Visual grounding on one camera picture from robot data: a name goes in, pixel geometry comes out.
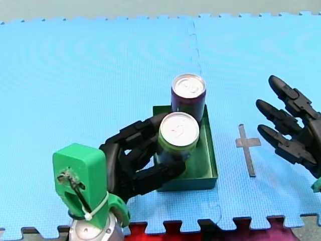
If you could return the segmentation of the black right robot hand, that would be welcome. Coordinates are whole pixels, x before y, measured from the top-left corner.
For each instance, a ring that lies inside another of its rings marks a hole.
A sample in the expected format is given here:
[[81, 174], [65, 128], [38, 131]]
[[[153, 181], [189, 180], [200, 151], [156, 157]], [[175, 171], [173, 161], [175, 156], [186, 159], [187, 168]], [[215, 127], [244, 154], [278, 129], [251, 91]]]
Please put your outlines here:
[[268, 83], [284, 102], [285, 110], [258, 99], [256, 107], [274, 124], [273, 129], [258, 125], [258, 132], [277, 155], [292, 164], [301, 164], [315, 178], [320, 178], [320, 112], [304, 94], [280, 78], [271, 75]]

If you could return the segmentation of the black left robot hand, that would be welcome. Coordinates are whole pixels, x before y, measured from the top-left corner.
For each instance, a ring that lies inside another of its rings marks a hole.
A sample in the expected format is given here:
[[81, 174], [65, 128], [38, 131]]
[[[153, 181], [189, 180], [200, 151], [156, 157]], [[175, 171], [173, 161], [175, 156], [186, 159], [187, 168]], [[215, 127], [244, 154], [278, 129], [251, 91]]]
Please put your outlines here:
[[107, 190], [124, 202], [161, 188], [186, 169], [182, 161], [145, 167], [156, 153], [158, 130], [166, 115], [136, 121], [99, 147], [106, 156]]

